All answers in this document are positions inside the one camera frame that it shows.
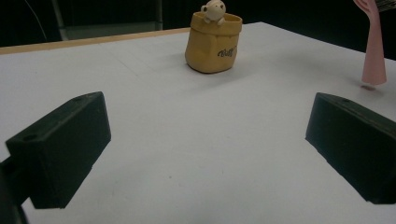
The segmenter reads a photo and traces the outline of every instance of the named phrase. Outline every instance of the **white table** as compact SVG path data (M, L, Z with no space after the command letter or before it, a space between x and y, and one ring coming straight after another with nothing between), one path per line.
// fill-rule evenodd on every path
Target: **white table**
M188 33L0 56L4 142L81 94L105 94L112 140L65 209L46 223L396 223L309 145L314 97L346 97L396 120L389 81L361 87L364 54L265 23L243 26L232 69L185 63Z

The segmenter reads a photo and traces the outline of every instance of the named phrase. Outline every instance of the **wooden table edge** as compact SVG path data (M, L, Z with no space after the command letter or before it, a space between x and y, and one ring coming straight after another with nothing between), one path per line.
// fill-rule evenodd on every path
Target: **wooden table edge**
M179 28L179 29L172 29L172 30L152 31L152 32L129 34L129 35L111 35L111 36L86 38L86 39L78 39L78 40L67 40L67 41L49 42L49 43L42 43L42 44L33 44L33 45L3 47L3 48L0 48L0 55L11 54L11 53L22 53L22 52L29 52L29 51L36 51L36 50L70 48L70 47L91 45L91 44L100 44L100 43L106 43L106 42L112 42L112 41L154 37L154 36L159 36L159 35L173 35L173 34L187 33L189 30L190 30L190 28Z

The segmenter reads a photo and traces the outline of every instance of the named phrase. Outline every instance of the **dark background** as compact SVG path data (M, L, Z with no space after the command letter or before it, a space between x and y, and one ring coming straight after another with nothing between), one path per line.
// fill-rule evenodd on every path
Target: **dark background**
M60 41L50 0L28 0L41 20L47 40L24 0L4 0L0 6L0 47ZM155 21L156 0L58 0L65 26ZM163 29L190 26L192 13L206 0L163 0ZM227 12L244 23L274 26L365 51L369 21L353 0L253 1L224 0ZM385 56L396 60L396 9L382 12Z

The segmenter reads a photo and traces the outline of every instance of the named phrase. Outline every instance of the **pink utensil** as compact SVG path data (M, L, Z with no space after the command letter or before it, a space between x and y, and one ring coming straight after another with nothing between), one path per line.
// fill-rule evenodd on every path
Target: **pink utensil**
M387 82L385 73L384 49L382 45L381 22L375 0L353 0L367 14L370 30L367 39L366 58L361 80L372 85Z

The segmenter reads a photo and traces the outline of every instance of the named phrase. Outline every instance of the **stuffed animal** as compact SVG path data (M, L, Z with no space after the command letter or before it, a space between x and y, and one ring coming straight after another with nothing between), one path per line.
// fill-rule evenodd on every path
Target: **stuffed animal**
M216 21L218 25L224 23L225 5L220 0L210 0L201 7L201 11L205 13L204 21L206 23L211 21Z

